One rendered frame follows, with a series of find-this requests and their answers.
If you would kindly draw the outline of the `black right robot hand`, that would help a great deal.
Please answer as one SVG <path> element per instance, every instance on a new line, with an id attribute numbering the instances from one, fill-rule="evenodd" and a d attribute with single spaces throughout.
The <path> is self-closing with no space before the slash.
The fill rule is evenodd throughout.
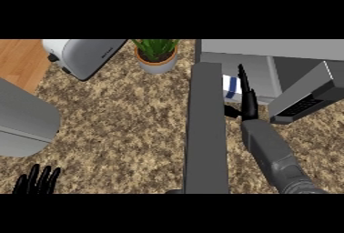
<path id="1" fill-rule="evenodd" d="M 237 66 L 237 77 L 240 79 L 242 88 L 242 105 L 240 109 L 224 106 L 224 116 L 233 118 L 242 117 L 242 120 L 246 121 L 258 118 L 258 102 L 255 91 L 248 84 L 246 72 L 242 65 Z"/>

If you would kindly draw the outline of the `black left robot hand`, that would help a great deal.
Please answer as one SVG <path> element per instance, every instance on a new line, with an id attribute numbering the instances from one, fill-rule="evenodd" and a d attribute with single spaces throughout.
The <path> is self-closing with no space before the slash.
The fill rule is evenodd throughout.
<path id="1" fill-rule="evenodd" d="M 43 172 L 38 172 L 38 170 L 40 164 L 34 164 L 29 174 L 19 176 L 12 190 L 13 194 L 50 195 L 53 193 L 60 168 L 51 169 L 50 166 L 46 166 Z"/>

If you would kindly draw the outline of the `white and blue milk carton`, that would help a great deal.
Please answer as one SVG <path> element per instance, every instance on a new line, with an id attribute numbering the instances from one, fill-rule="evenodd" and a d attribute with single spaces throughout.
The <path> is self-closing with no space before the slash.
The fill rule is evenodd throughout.
<path id="1" fill-rule="evenodd" d="M 227 102 L 242 100 L 240 79 L 235 76 L 223 76 L 223 97 Z"/>

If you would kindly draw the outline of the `grey microwave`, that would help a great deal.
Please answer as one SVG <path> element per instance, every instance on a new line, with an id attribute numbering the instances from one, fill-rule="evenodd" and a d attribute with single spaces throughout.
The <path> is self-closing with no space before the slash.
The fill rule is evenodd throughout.
<path id="1" fill-rule="evenodd" d="M 237 66 L 243 66 L 271 124 L 288 125 L 344 99 L 344 60 L 288 53 L 285 45 L 268 50 L 251 41 L 199 39 L 193 66 L 199 62 L 221 64 L 221 80 L 224 75 L 237 77 Z M 223 97 L 223 102 L 240 109 L 242 100 L 227 102 Z"/>

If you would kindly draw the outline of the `dark grey microwave door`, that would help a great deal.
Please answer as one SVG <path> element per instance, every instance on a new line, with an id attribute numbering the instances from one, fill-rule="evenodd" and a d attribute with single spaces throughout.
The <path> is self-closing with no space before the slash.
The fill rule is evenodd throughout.
<path id="1" fill-rule="evenodd" d="M 221 64 L 192 67 L 183 186 L 168 194 L 229 194 Z"/>

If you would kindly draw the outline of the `pale grey rounded appliance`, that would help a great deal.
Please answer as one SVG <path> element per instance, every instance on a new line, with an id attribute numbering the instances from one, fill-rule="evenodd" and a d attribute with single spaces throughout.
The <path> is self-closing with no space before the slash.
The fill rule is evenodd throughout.
<path id="1" fill-rule="evenodd" d="M 0 77 L 0 156 L 29 157 L 60 126 L 56 107 Z"/>

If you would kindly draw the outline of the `green potted plant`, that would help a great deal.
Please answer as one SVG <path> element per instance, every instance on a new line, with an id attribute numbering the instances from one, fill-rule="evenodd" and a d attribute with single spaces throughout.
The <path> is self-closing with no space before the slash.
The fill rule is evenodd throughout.
<path id="1" fill-rule="evenodd" d="M 167 73 L 177 61 L 178 39 L 133 39 L 134 55 L 144 72 Z"/>

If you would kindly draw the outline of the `grey toaster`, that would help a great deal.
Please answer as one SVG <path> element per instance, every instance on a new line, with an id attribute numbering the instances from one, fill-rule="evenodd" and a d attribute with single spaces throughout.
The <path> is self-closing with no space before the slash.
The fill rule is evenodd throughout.
<path id="1" fill-rule="evenodd" d="M 125 39 L 43 39 L 47 59 L 63 72 L 85 81 L 124 46 Z"/>

